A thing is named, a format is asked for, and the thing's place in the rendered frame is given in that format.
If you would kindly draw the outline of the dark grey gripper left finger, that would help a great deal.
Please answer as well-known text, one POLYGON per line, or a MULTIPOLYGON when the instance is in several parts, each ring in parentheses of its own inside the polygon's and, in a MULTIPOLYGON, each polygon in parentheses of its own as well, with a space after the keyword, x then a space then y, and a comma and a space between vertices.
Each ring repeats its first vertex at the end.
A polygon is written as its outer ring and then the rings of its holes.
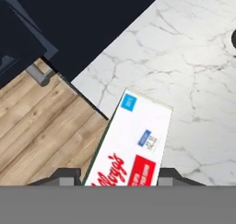
POLYGON ((29 186, 79 186, 80 175, 80 168, 59 168, 51 176, 29 183, 29 186))

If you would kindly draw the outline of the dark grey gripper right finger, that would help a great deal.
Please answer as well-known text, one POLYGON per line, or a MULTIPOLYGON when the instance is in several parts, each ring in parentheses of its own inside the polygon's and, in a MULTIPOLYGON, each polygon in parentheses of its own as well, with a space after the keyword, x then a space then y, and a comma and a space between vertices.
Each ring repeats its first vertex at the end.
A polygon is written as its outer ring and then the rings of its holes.
POLYGON ((203 186, 202 183, 183 177, 174 168, 161 168, 157 186, 203 186))

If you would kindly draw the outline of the white cereal box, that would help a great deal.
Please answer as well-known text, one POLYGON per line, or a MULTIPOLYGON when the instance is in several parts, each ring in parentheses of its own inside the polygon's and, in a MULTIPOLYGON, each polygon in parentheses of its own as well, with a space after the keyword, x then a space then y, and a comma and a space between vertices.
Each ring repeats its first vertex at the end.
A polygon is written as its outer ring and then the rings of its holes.
POLYGON ((126 89, 82 184, 154 186, 170 128, 172 107, 126 89))

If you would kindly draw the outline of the dark navy cabinet door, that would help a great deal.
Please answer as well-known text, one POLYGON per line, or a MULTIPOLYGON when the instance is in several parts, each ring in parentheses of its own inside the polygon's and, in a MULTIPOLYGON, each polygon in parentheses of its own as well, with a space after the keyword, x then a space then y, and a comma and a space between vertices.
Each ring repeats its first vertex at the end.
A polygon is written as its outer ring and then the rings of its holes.
POLYGON ((18 0, 0 0, 0 89, 38 58, 50 60, 57 52, 18 0))

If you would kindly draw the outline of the black round object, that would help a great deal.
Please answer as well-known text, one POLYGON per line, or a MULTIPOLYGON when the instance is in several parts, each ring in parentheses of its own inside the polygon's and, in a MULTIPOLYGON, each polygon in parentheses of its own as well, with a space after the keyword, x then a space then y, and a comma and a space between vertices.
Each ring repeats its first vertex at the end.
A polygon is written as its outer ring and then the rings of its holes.
POLYGON ((236 30, 232 32, 230 40, 231 40, 232 46, 234 47, 234 49, 236 49, 236 30))

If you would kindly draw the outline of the dark navy base cabinet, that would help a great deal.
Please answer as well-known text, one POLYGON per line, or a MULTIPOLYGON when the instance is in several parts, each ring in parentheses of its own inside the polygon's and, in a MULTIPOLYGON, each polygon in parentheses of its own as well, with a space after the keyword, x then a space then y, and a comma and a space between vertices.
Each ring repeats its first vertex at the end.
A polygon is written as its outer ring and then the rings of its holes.
POLYGON ((70 84, 156 0, 9 0, 70 84))

